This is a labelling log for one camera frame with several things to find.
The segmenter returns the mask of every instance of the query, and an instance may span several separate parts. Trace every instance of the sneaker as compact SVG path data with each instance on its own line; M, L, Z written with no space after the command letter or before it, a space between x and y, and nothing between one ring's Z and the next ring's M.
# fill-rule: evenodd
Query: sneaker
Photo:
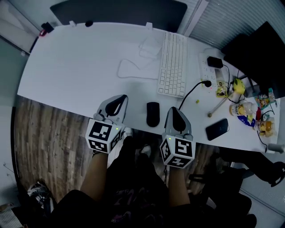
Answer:
M141 154L146 154L148 157L151 156L151 147L149 145L145 145L142 150Z
M125 127L123 136L119 142L124 142L125 138L128 136L133 136L133 129L129 127Z

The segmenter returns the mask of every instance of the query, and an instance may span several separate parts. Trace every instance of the label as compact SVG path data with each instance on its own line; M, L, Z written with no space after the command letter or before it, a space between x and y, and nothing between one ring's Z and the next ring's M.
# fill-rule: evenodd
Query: label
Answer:
M232 115L234 115L234 116L243 116L244 114L242 114L242 113L240 112L240 108L242 108L242 109L244 110L244 106L241 105L241 104L232 105L232 106L230 107L230 111L231 111Z
M260 128L261 128L261 125L262 125L262 122L261 121L256 121L255 124L254 124L254 130L257 130L257 131L262 131Z

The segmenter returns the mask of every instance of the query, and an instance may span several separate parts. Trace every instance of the bottle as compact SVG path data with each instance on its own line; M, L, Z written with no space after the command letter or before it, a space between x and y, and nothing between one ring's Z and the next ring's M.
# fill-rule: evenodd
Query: bottle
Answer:
M257 112L257 104L246 102L230 106L230 114L233 116L248 116Z
M254 130L262 131L271 131L272 129L272 122L271 121L255 121Z

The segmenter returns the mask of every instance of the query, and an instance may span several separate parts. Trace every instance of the black monitor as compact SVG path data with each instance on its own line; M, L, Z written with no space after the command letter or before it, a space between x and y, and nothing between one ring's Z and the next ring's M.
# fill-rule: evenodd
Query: black monitor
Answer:
M63 25L75 23L115 22L146 25L177 32L187 5L174 0L69 0L50 7Z
M265 22L250 36L240 34L222 48L224 60L253 79L262 93L272 88L275 98L285 97L283 70L285 44Z

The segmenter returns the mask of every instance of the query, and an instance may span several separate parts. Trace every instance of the charger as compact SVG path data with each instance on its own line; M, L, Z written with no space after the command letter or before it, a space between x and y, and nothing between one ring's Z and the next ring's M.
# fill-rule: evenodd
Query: charger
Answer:
M215 67L215 68L219 68L219 69L221 69L223 67L223 62L219 58L215 58L215 57L210 56L207 58L207 62L208 62L208 66L211 66L211 67Z

